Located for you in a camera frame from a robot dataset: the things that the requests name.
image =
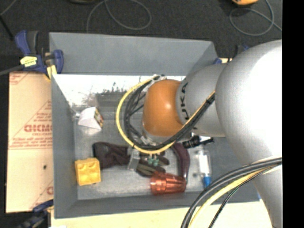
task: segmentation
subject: red object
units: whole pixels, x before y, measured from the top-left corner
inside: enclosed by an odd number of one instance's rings
[[[177,175],[156,171],[150,178],[150,188],[154,195],[184,192],[186,180]]]

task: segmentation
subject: yellow lego block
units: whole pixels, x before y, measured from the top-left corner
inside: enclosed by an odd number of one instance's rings
[[[75,170],[80,186],[101,182],[100,165],[97,158],[75,161]]]

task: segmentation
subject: yellow cable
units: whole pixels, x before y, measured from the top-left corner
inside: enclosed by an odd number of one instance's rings
[[[254,175],[268,169],[269,167],[263,168],[261,170],[255,171],[253,173],[250,173],[244,177],[241,177],[237,180],[235,180],[234,182],[230,183],[229,185],[225,186],[224,188],[222,188],[221,190],[219,190],[218,192],[216,192],[214,195],[212,195],[206,202],[204,202],[204,204],[198,209],[198,211],[194,214],[193,218],[191,219],[188,228],[191,227],[191,225],[194,223],[194,220],[197,218],[197,216],[202,213],[202,211],[209,205],[211,205],[214,201],[216,201],[219,197],[223,196],[225,193],[229,192],[230,190],[234,189],[235,187],[237,187],[238,185],[244,183],[245,181],[247,181],[248,179],[250,179],[251,177],[253,177]],[[271,169],[266,173],[272,172],[274,170],[277,170],[277,168]]]
[[[129,144],[131,145],[132,147],[134,147],[135,149],[137,149],[138,151],[142,152],[142,153],[145,153],[145,154],[158,154],[158,153],[161,153],[163,151],[165,151],[166,149],[170,148],[174,143],[175,141],[165,145],[164,147],[158,149],[158,150],[145,150],[145,149],[142,149],[140,147],[138,147],[137,145],[135,145],[124,133],[124,131],[122,130],[122,127],[121,127],[121,124],[120,124],[120,121],[119,121],[119,115],[120,115],[120,110],[123,106],[123,103],[125,101],[125,99],[129,96],[129,94],[131,94],[135,89],[137,89],[138,87],[148,83],[149,81],[153,80],[152,79],[148,79],[148,80],[145,80],[143,82],[139,82],[137,85],[134,85],[132,88],[130,88],[122,97],[122,99],[120,100],[119,104],[118,104],[118,107],[117,107],[117,110],[116,110],[116,125],[117,125],[117,128],[118,128],[118,131],[120,133],[120,135],[123,137],[123,139]],[[207,99],[209,99],[213,94],[214,94],[215,91],[213,91]],[[190,122],[194,117],[195,115],[197,114],[197,112],[201,109],[201,107],[205,104],[207,100],[205,100],[203,102],[203,104],[196,110],[196,112],[190,117],[190,119],[185,123],[185,125]]]

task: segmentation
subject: gray bin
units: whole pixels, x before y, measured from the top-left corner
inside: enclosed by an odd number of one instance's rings
[[[124,144],[115,124],[115,111],[124,91],[142,77],[164,74],[182,79],[190,71],[211,65],[217,57],[212,42],[201,40],[50,33],[50,51],[64,53],[62,74],[52,79],[53,158],[55,218],[189,207],[202,191],[197,172],[196,149],[186,191],[154,196],[149,179],[114,166],[102,171],[102,182],[79,186],[74,161],[93,156],[97,141]],[[87,107],[98,106],[104,117],[101,131],[77,125],[77,116]],[[141,113],[135,117],[140,120]],[[226,138],[207,145],[212,158],[213,179],[240,167]],[[168,173],[177,174],[176,156]],[[253,185],[242,188],[232,201],[257,200]]]

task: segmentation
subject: clamp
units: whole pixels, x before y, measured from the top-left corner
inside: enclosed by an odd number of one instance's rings
[[[54,50],[51,54],[39,55],[36,52],[36,39],[38,31],[22,30],[15,36],[15,43],[23,53],[20,60],[23,71],[38,71],[50,77],[51,69],[61,73],[63,68],[62,50]]]

